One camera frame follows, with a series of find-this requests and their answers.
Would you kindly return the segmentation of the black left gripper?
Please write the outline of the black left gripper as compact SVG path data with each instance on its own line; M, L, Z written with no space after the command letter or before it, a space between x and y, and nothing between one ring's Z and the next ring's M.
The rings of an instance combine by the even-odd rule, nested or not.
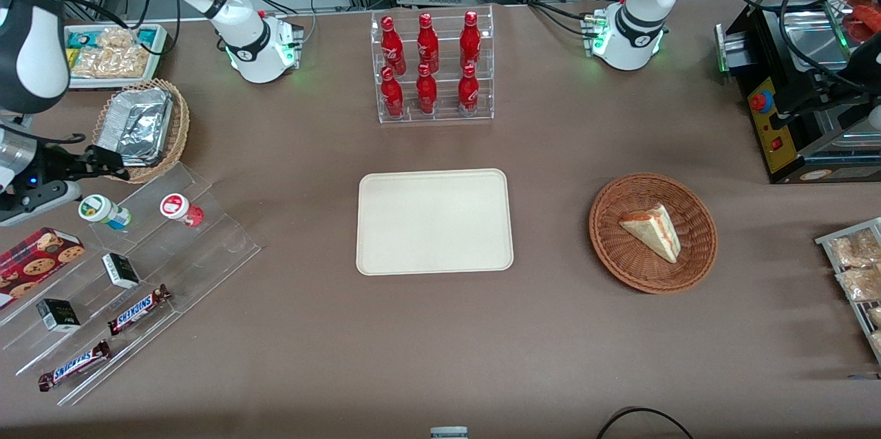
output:
M880 34L876 32L857 47L844 69L831 74L809 70L775 91L773 129L782 129L797 116L834 109L841 105L879 104Z

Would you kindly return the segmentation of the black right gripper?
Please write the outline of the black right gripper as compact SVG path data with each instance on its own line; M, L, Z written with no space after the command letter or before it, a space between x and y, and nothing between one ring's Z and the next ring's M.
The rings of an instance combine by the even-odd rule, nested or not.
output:
M84 155L70 153L60 145L39 145L32 162L35 185L78 181L94 176L107 176L126 182L130 179L122 156L98 145L88 145Z

